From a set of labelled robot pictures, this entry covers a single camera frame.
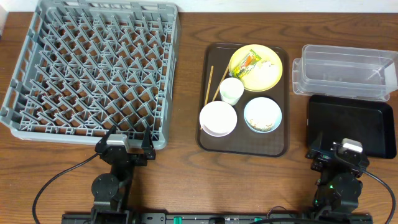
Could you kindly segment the wooden chopstick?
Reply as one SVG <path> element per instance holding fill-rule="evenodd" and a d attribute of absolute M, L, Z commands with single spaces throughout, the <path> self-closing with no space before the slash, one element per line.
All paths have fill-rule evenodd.
<path fill-rule="evenodd" d="M 219 82 L 219 84 L 218 84 L 218 87 L 217 87 L 217 89 L 216 89 L 216 92 L 215 92 L 215 94 L 214 94 L 214 96 L 213 96 L 212 101 L 215 101 L 215 100 L 216 100 L 216 97 L 218 96 L 218 93 L 219 93 L 219 91 L 220 91 L 221 83 L 222 83 L 222 81 L 225 79 L 225 77 L 226 77 L 226 75 L 227 75 L 228 72 L 229 72 L 229 65 L 227 65 L 227 67 L 226 67 L 226 69 L 225 69 L 225 71 L 224 71 L 224 74 L 223 74 L 223 76 L 222 76 L 222 78 L 221 78 L 221 80 L 220 80 L 220 82 Z"/>
<path fill-rule="evenodd" d="M 208 103 L 210 87 L 211 87 L 211 80 L 212 80 L 212 76 L 213 76 L 213 70 L 214 70 L 214 65 L 211 66 L 209 79 L 208 79 L 208 84 L 207 84 L 207 88 L 206 88 L 205 102 L 204 102 L 203 107 L 205 107 L 207 105 L 207 103 Z"/>

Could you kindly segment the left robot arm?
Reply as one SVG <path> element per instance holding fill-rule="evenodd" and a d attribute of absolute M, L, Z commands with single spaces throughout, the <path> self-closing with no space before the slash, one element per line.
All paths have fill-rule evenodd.
<path fill-rule="evenodd" d="M 99 140 L 95 152 L 111 166 L 111 171 L 101 174 L 93 181 L 91 192 L 94 205 L 90 223 L 131 223 L 141 222 L 141 216 L 127 205 L 134 176 L 134 168 L 146 166 L 154 160 L 156 152 L 152 142 L 151 128 L 146 127 L 141 144 L 142 153 L 129 152 L 129 140 L 125 134 L 118 134 L 112 128 Z"/>

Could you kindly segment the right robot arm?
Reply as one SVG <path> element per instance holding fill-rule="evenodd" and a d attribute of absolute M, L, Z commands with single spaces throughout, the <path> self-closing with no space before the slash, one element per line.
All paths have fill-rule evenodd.
<path fill-rule="evenodd" d="M 369 160 L 360 142 L 344 138 L 322 148 L 323 134 L 309 144 L 311 170 L 320 173 L 309 215 L 314 220 L 348 219 L 359 205 L 363 183 L 359 180 Z"/>

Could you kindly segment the right wooden chopstick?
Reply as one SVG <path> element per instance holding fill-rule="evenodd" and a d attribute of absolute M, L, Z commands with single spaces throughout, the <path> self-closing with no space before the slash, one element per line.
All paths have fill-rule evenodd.
<path fill-rule="evenodd" d="M 227 65 L 227 67 L 226 67 L 226 69 L 225 69 L 225 71 L 224 71 L 224 74 L 223 74 L 223 76 L 222 76 L 222 78 L 221 78 L 221 80 L 220 80 L 220 82 L 219 82 L 219 84 L 218 84 L 218 87 L 217 87 L 217 89 L 216 89 L 216 92 L 215 92 L 215 94 L 214 94 L 214 96 L 213 96 L 212 101 L 215 101 L 215 100 L 216 100 L 216 97 L 218 96 L 218 93 L 219 93 L 219 91 L 220 91 L 221 83 L 222 83 L 222 81 L 225 79 L 225 77 L 226 77 L 226 75 L 227 75 L 228 72 L 229 72 L 229 65 Z"/>

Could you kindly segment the black waste tray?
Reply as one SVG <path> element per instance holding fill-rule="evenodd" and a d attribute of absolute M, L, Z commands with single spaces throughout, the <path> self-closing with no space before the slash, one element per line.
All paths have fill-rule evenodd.
<path fill-rule="evenodd" d="M 323 133 L 323 149 L 348 138 L 360 142 L 369 157 L 397 155 L 394 113 L 387 103 L 313 95 L 308 102 L 308 147 L 311 132 Z"/>

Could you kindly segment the light blue bowl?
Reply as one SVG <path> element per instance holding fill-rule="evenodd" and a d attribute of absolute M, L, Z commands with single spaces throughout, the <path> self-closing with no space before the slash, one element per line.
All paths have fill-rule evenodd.
<path fill-rule="evenodd" d="M 275 119 L 274 127 L 267 132 L 256 131 L 249 125 L 249 119 L 253 117 L 271 117 Z M 272 99 L 257 97 L 249 101 L 244 108 L 244 120 L 247 126 L 255 133 L 270 133 L 275 131 L 282 122 L 282 110 Z"/>

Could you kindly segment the clear plastic bin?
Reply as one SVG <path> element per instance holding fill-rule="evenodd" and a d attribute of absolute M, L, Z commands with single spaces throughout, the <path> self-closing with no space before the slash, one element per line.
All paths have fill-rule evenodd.
<path fill-rule="evenodd" d="M 305 45 L 292 64 L 292 89 L 297 95 L 388 101 L 397 90 L 397 52 Z"/>

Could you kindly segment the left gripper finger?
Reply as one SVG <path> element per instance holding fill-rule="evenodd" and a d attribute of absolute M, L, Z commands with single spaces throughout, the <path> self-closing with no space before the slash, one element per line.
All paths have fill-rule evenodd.
<path fill-rule="evenodd" d="M 155 153 L 150 126 L 146 127 L 141 144 L 141 149 L 144 151 L 144 153 Z"/>
<path fill-rule="evenodd" d="M 110 135 L 115 134 L 117 130 L 116 125 L 113 125 L 108 132 L 99 140 L 98 145 L 99 146 L 105 146 L 105 145 L 110 145 L 110 142 L 108 141 Z"/>

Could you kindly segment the green orange snack wrapper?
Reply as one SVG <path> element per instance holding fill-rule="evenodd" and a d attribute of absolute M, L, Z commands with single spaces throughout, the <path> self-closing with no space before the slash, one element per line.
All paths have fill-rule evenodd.
<path fill-rule="evenodd" d="M 261 56 L 250 50 L 246 56 L 235 66 L 231 71 L 231 76 L 235 78 L 242 78 L 247 75 L 258 62 L 262 60 Z"/>

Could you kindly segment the yellow plate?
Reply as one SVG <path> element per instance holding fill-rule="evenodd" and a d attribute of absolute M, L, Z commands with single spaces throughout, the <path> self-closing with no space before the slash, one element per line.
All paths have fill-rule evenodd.
<path fill-rule="evenodd" d="M 279 71 L 278 73 L 274 74 L 255 75 L 254 69 L 252 69 L 247 75 L 239 78 L 244 85 L 244 89 L 248 91 L 266 91 L 271 89 L 279 82 L 282 77 L 282 61 L 275 51 L 264 45 L 250 44 L 240 47 L 238 50 L 236 50 L 229 61 L 229 75 L 231 76 L 232 69 L 237 66 L 240 61 L 242 61 L 242 59 L 250 50 L 253 50 L 255 53 L 260 55 L 262 58 L 261 61 L 271 61 L 272 64 L 277 65 Z"/>

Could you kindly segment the grey plastic dish rack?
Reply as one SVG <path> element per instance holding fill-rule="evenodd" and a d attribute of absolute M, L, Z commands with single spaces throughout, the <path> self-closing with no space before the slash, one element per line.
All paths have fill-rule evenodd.
<path fill-rule="evenodd" d="M 1 106 L 13 136 L 132 147 L 169 140 L 180 21 L 175 4 L 39 1 Z"/>

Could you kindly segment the rice food scraps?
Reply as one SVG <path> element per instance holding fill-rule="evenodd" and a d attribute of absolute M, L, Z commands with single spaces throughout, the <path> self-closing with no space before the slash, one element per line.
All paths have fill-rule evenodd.
<path fill-rule="evenodd" d="M 253 117 L 249 119 L 249 125 L 256 131 L 270 131 L 275 124 L 275 119 L 271 117 Z"/>

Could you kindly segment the white cup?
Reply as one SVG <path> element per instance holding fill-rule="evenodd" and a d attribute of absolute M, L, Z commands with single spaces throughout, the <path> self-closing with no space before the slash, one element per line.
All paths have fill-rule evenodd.
<path fill-rule="evenodd" d="M 238 78 L 226 78 L 221 82 L 221 100 L 234 106 L 244 93 L 244 85 Z"/>

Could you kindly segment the left wooden chopstick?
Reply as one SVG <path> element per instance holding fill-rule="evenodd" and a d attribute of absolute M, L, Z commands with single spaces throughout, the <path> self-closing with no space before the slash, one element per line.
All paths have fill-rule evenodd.
<path fill-rule="evenodd" d="M 208 84 L 207 84 L 207 88 L 206 88 L 205 102 L 204 102 L 203 107 L 205 107 L 207 105 L 207 103 L 208 103 L 210 87 L 211 87 L 211 80 L 212 80 L 212 76 L 213 76 L 213 70 L 214 70 L 214 65 L 211 66 L 209 79 L 208 79 Z"/>

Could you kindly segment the white tissue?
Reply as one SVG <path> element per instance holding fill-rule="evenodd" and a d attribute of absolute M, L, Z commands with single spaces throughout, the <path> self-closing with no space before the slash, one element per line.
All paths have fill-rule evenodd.
<path fill-rule="evenodd" d="M 272 64 L 271 61 L 261 61 L 255 64 L 254 74 L 262 75 L 262 74 L 274 74 L 278 73 L 279 68 L 277 65 Z"/>

